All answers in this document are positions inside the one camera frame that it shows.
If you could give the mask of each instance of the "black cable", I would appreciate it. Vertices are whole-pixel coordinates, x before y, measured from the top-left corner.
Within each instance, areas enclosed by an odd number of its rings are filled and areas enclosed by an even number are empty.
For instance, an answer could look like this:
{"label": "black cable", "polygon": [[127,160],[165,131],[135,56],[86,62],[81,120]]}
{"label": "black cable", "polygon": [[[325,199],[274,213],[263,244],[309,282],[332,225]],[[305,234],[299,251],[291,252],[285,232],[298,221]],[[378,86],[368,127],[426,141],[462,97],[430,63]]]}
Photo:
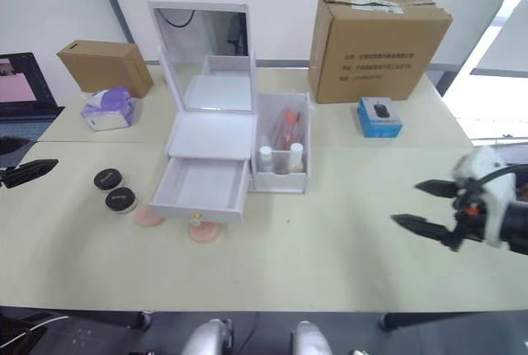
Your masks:
{"label": "black cable", "polygon": [[30,342],[30,340],[33,339],[32,332],[29,328],[26,329],[26,335],[22,339],[21,343],[16,345],[15,348],[12,349],[13,355],[17,355],[24,347]]}
{"label": "black cable", "polygon": [[515,173],[520,171],[528,171],[528,163],[519,163],[517,165],[509,165],[505,168],[498,169],[487,174],[484,177],[481,177],[478,180],[469,180],[465,185],[465,194],[460,198],[458,202],[458,207],[456,209],[465,208],[471,201],[471,197],[475,192],[481,192],[482,186],[492,180],[499,178],[508,173]]}
{"label": "black cable", "polygon": [[246,344],[249,342],[251,337],[255,334],[255,331],[257,330],[257,326],[258,326],[258,321],[259,321],[260,318],[261,318],[261,313],[257,312],[257,314],[255,315],[255,320],[253,321],[253,327],[251,328],[251,331],[249,332],[249,334],[247,335],[246,339],[244,340],[244,342],[242,343],[242,345],[238,349],[237,355],[240,355],[242,353],[242,351],[244,350],[244,347],[246,346]]}
{"label": "black cable", "polygon": [[189,19],[187,20],[187,22],[185,22],[183,25],[177,25],[176,23],[172,23],[172,22],[170,22],[170,21],[169,21],[164,15],[163,15],[162,10],[161,10],[161,9],[158,9],[158,13],[159,13],[160,17],[163,18],[163,20],[164,20],[166,23],[168,23],[170,26],[172,26],[172,27],[177,27],[178,29],[181,29],[182,27],[185,27],[185,26],[189,25],[189,24],[191,23],[191,21],[192,21],[193,16],[195,15],[195,12],[196,12],[196,10],[192,10],[192,12],[191,12],[191,16],[189,17]]}
{"label": "black cable", "polygon": [[472,187],[479,188],[482,187],[487,182],[491,182],[492,180],[501,177],[502,175],[507,175],[508,173],[515,173],[520,171],[528,171],[528,163],[519,163],[517,165],[510,165],[505,168],[498,169],[497,171],[493,171],[489,174],[487,174],[484,177],[481,177],[478,180],[475,180],[472,183]]}

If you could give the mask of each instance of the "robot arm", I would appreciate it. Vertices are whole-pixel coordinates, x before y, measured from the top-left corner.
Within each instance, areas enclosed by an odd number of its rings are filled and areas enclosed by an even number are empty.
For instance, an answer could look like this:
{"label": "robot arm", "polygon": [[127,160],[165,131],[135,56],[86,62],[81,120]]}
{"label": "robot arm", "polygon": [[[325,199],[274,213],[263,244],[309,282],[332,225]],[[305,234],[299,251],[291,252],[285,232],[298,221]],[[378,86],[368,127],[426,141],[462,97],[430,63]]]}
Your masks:
{"label": "robot arm", "polygon": [[428,180],[416,188],[444,198],[453,198],[456,226],[449,231],[415,215],[392,215],[403,228],[434,239],[457,251],[464,239],[498,247],[502,242],[512,252],[528,254],[528,203],[516,201],[515,171],[528,165],[507,166],[489,147],[476,148],[455,166],[454,181]]}
{"label": "robot arm", "polygon": [[192,333],[181,355],[222,355],[232,346],[229,323],[212,319]]}
{"label": "robot arm", "polygon": [[292,355],[332,355],[319,328],[306,320],[300,322],[292,333]]}
{"label": "robot arm", "polygon": [[58,162],[57,159],[36,159],[30,163],[23,163],[18,168],[0,169],[0,187],[2,182],[7,188],[11,188],[44,176]]}

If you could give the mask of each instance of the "black jar lid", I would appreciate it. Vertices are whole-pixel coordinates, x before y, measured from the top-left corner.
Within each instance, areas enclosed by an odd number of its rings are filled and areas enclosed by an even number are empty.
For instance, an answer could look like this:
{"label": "black jar lid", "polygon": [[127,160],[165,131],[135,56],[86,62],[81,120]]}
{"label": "black jar lid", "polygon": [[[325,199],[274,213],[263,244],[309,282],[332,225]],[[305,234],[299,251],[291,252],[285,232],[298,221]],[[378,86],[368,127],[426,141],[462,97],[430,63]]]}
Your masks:
{"label": "black jar lid", "polygon": [[123,180],[123,175],[117,169],[108,168],[100,171],[94,178],[93,184],[101,190],[111,190],[119,186]]}
{"label": "black jar lid", "polygon": [[106,206],[115,212],[130,208],[135,202],[135,194],[128,187],[120,187],[112,190],[106,196]]}

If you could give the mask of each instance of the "small blue box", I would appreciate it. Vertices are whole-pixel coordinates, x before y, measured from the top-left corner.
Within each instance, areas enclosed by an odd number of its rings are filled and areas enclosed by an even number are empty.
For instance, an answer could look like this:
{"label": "small blue box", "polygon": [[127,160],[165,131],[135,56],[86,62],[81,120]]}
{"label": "small blue box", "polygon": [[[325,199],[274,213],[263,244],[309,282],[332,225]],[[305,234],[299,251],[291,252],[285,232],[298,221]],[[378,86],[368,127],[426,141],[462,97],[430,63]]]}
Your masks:
{"label": "small blue box", "polygon": [[390,97],[363,97],[357,114],[366,138],[395,138],[402,129]]}

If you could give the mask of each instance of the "brown cardboard box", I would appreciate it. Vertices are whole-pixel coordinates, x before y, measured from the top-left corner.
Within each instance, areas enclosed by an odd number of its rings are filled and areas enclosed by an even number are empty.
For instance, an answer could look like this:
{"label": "brown cardboard box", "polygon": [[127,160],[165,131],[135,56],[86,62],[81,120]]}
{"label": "brown cardboard box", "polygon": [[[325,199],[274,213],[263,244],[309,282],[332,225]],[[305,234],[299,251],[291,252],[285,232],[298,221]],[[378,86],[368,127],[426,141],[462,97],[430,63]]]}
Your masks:
{"label": "brown cardboard box", "polygon": [[144,97],[153,86],[136,44],[75,40],[57,55],[84,92],[124,85],[132,97]]}
{"label": "brown cardboard box", "polygon": [[432,0],[319,0],[309,66],[315,100],[407,98],[451,21]]}

